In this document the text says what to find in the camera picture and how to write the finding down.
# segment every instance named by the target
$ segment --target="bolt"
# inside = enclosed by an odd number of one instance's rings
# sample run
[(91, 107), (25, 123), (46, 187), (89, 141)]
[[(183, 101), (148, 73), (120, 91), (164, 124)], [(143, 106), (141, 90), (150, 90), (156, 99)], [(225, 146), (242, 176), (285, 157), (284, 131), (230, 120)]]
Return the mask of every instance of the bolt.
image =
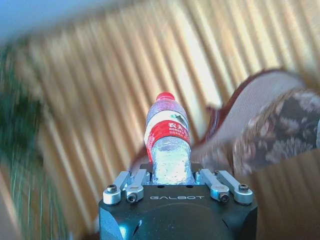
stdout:
[(219, 200), (225, 204), (226, 202), (229, 201), (229, 195), (227, 193), (221, 192), (219, 194)]
[(245, 192), (245, 191), (248, 191), (249, 190), (249, 187), (248, 185), (246, 184), (239, 184), (239, 191), (242, 191), (242, 192)]
[(130, 204), (134, 204), (137, 201), (137, 194), (131, 193), (129, 196), (126, 197), (126, 200)]
[(109, 186), (106, 187), (106, 191), (108, 194), (113, 194), (117, 191), (117, 186), (114, 184), (111, 184)]

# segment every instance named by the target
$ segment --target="water bottle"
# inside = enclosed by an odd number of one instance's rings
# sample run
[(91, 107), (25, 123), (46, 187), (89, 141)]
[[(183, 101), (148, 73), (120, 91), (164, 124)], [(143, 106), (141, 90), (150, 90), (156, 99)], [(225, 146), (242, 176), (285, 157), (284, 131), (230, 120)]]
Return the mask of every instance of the water bottle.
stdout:
[(156, 98), (146, 117), (144, 142), (153, 185), (194, 185), (186, 111), (169, 92)]

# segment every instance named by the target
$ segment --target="beige curtain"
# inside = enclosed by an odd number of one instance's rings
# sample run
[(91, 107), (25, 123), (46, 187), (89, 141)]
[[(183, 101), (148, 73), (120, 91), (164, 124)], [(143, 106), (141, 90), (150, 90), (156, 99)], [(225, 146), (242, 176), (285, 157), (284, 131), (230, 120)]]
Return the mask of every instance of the beige curtain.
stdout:
[(219, 108), (251, 74), (285, 67), (320, 84), (316, 0), (134, 2), (32, 35), (20, 54), (21, 74), (48, 106), (39, 142), (76, 237), (143, 146), (160, 92), (186, 109), (196, 143), (206, 107)]

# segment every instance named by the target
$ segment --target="patterned cushion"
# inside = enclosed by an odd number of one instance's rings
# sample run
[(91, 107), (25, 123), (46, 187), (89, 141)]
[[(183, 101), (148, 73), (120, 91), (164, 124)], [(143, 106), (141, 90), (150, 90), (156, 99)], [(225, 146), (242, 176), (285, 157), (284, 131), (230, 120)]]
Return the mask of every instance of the patterned cushion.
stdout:
[(233, 145), (234, 173), (248, 174), (317, 147), (320, 97), (295, 89), (252, 118)]

